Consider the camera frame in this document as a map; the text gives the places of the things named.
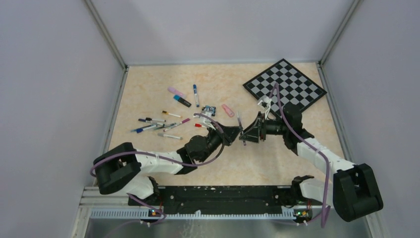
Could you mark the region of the blue owl eraser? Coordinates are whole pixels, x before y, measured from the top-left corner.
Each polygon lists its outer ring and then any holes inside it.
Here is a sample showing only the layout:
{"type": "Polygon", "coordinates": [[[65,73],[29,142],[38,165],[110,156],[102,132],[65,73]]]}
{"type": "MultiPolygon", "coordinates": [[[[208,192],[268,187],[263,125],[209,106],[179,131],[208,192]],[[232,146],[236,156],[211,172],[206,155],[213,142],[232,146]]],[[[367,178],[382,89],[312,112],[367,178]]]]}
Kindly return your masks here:
{"type": "Polygon", "coordinates": [[[202,107],[202,112],[209,112],[212,117],[216,115],[216,107],[206,105],[202,107]]]}

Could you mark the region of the yellow cap white marker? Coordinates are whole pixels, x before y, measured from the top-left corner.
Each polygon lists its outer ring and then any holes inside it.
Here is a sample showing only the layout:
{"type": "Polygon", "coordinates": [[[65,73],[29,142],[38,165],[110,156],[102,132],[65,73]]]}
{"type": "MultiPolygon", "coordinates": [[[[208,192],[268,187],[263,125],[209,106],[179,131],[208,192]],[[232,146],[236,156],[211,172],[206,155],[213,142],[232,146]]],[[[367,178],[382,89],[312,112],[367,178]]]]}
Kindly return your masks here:
{"type": "Polygon", "coordinates": [[[173,114],[173,113],[170,113],[170,112],[167,112],[167,111],[162,111],[162,113],[164,115],[169,115],[169,116],[176,117],[176,118],[182,118],[181,115],[173,114]]]}

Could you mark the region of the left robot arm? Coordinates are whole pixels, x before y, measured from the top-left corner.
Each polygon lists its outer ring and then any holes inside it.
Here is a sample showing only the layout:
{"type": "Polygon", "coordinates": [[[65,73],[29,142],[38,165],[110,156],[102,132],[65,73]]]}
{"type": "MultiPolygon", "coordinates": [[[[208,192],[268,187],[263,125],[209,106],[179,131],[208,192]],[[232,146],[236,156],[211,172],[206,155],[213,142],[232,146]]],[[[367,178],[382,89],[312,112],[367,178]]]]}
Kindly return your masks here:
{"type": "Polygon", "coordinates": [[[241,126],[208,129],[206,136],[193,136],[182,148],[172,152],[147,152],[124,142],[93,161],[90,174],[97,179],[100,194],[130,193],[147,205],[158,201],[159,190],[153,173],[185,175],[213,160],[215,150],[220,156],[242,131],[241,126]]]}

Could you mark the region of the black grey chessboard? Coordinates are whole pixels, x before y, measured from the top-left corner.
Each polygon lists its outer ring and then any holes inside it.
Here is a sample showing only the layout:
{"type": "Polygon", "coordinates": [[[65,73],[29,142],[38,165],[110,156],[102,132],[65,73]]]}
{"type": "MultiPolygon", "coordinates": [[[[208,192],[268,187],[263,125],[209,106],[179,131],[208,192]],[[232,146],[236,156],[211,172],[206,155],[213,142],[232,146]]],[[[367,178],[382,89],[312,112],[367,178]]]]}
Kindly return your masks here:
{"type": "Polygon", "coordinates": [[[286,59],[281,59],[257,76],[243,84],[243,87],[257,100],[269,96],[275,83],[279,84],[280,100],[284,106],[291,103],[300,112],[308,109],[327,92],[294,67],[286,59]]]}

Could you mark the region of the black cap white marker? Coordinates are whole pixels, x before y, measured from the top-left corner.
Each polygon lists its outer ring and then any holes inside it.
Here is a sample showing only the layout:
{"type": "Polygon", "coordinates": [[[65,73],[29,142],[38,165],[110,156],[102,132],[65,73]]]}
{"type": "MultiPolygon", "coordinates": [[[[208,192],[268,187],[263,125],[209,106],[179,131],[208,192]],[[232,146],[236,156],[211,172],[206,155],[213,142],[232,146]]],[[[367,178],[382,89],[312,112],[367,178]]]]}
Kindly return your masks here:
{"type": "Polygon", "coordinates": [[[153,118],[145,118],[146,121],[153,121],[153,122],[166,122],[165,119],[153,119],[153,118]]]}

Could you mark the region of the grey cap white marker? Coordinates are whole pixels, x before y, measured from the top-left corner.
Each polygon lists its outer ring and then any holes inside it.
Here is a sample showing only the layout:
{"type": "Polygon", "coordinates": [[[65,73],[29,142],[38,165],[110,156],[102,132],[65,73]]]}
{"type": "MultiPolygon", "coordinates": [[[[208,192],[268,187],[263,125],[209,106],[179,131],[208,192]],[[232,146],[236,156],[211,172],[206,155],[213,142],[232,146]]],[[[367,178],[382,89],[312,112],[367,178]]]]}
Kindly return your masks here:
{"type": "Polygon", "coordinates": [[[177,140],[182,140],[183,139],[180,136],[169,135],[169,134],[165,134],[165,133],[158,133],[157,135],[160,136],[160,137],[172,138],[172,139],[177,139],[177,140]]]}

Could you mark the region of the blue black highlighter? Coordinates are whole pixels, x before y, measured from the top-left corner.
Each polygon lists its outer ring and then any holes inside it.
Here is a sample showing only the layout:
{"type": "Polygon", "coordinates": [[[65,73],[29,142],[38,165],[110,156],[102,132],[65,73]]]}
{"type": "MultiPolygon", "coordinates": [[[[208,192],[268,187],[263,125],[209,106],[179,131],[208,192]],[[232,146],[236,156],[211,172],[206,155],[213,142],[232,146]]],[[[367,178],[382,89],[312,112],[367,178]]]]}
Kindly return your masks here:
{"type": "Polygon", "coordinates": [[[188,102],[187,100],[185,100],[184,98],[180,97],[179,95],[174,95],[173,98],[178,101],[179,103],[181,103],[182,105],[186,106],[186,107],[191,107],[191,103],[188,102]]]}

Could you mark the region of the blue cap whiteboard marker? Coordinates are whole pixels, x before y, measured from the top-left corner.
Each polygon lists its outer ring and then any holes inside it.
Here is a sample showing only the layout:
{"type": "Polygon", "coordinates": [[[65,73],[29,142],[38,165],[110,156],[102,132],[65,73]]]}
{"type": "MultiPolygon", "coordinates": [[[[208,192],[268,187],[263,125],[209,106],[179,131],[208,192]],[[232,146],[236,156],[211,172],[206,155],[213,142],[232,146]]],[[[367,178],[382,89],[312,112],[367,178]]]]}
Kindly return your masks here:
{"type": "Polygon", "coordinates": [[[193,91],[194,91],[196,107],[198,108],[200,106],[200,103],[199,103],[199,97],[198,97],[198,91],[197,91],[196,84],[193,85],[193,91]]]}

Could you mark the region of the pink highlighter pen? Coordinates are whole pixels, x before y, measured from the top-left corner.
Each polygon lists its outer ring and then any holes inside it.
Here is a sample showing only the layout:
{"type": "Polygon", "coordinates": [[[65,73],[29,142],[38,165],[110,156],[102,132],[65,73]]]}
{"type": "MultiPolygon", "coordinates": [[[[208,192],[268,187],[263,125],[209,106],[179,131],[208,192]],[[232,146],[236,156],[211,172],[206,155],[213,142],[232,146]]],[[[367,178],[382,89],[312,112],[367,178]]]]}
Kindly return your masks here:
{"type": "Polygon", "coordinates": [[[230,117],[230,118],[232,118],[232,117],[234,117],[235,116],[235,113],[226,105],[226,104],[222,104],[221,105],[222,106],[222,108],[223,108],[223,110],[225,111],[225,113],[230,117]]]}

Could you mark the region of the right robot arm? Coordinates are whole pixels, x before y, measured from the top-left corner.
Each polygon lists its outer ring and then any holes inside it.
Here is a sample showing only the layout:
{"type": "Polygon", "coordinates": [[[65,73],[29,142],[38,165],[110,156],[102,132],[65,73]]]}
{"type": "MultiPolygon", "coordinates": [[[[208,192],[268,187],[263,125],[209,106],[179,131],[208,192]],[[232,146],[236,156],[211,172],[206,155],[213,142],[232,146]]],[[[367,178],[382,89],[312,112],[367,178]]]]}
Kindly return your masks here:
{"type": "Polygon", "coordinates": [[[269,119],[259,112],[239,139],[259,143],[268,135],[280,135],[289,150],[324,172],[324,180],[313,176],[297,176],[292,180],[290,197],[294,203],[304,204],[309,199],[319,201],[332,206],[346,222],[383,209],[377,181],[369,165],[357,165],[321,145],[304,129],[297,106],[286,104],[282,111],[284,117],[279,119],[269,119]]]}

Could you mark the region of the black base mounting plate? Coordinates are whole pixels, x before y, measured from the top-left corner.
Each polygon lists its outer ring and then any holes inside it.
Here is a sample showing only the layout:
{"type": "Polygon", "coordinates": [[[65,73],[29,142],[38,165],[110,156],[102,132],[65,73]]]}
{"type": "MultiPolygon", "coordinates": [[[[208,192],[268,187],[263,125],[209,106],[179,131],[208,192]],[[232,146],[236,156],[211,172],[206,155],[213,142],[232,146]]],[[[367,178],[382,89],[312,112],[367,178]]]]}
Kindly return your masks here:
{"type": "Polygon", "coordinates": [[[289,186],[161,186],[158,195],[144,201],[169,215],[280,214],[287,208],[306,207],[309,200],[292,193],[289,186]]]}

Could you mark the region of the magenta cap white marker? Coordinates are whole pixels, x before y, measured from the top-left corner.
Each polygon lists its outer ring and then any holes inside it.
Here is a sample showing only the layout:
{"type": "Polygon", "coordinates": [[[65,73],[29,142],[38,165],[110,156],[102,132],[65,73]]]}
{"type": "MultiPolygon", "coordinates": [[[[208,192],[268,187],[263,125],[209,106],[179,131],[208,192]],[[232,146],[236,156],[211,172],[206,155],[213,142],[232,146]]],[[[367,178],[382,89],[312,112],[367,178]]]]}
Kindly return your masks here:
{"type": "Polygon", "coordinates": [[[184,123],[186,123],[186,122],[189,122],[189,121],[190,121],[190,118],[184,119],[184,120],[183,120],[183,121],[181,121],[181,122],[175,123],[174,125],[172,125],[172,126],[170,126],[170,127],[165,128],[165,129],[163,130],[163,132],[169,131],[169,130],[171,130],[171,129],[173,129],[173,128],[177,127],[177,126],[180,126],[180,125],[182,125],[182,124],[184,124],[184,123]]]}

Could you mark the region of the light pink highlighter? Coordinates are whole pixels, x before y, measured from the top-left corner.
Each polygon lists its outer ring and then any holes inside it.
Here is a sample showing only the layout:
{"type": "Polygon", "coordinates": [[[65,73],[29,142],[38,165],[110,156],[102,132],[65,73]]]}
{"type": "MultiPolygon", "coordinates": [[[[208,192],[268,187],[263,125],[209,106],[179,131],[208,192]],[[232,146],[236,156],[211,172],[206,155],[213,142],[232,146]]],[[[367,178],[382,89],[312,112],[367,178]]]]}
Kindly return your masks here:
{"type": "Polygon", "coordinates": [[[183,94],[179,90],[175,89],[174,87],[168,87],[167,89],[168,89],[169,92],[173,93],[174,95],[177,95],[181,98],[185,98],[185,94],[183,94]]]}

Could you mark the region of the purple pen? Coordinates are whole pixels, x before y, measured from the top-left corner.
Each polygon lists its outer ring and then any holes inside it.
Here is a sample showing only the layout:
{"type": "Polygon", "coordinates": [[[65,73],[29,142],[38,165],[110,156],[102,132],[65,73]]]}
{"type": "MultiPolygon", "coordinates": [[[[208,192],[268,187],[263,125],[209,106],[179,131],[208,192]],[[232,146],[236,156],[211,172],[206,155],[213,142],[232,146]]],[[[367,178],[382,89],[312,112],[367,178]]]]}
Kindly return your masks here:
{"type": "MultiPolygon", "coordinates": [[[[239,127],[241,129],[240,136],[239,137],[241,137],[243,135],[243,126],[242,126],[242,122],[241,122],[239,111],[236,112],[236,116],[237,116],[237,121],[238,121],[239,127]]],[[[246,141],[244,141],[242,139],[240,139],[240,140],[242,141],[243,145],[246,146],[246,141]]]]}

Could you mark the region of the blue cap pen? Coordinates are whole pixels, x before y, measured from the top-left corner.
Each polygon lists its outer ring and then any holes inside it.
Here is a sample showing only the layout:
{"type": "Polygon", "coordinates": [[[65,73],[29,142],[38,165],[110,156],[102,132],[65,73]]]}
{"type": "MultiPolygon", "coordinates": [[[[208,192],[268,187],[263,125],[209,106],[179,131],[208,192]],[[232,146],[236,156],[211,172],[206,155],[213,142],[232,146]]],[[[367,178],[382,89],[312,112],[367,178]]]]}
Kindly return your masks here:
{"type": "Polygon", "coordinates": [[[149,130],[149,129],[156,128],[156,127],[157,127],[157,124],[151,124],[151,125],[148,125],[148,126],[132,129],[131,132],[141,133],[145,130],[149,130]]]}

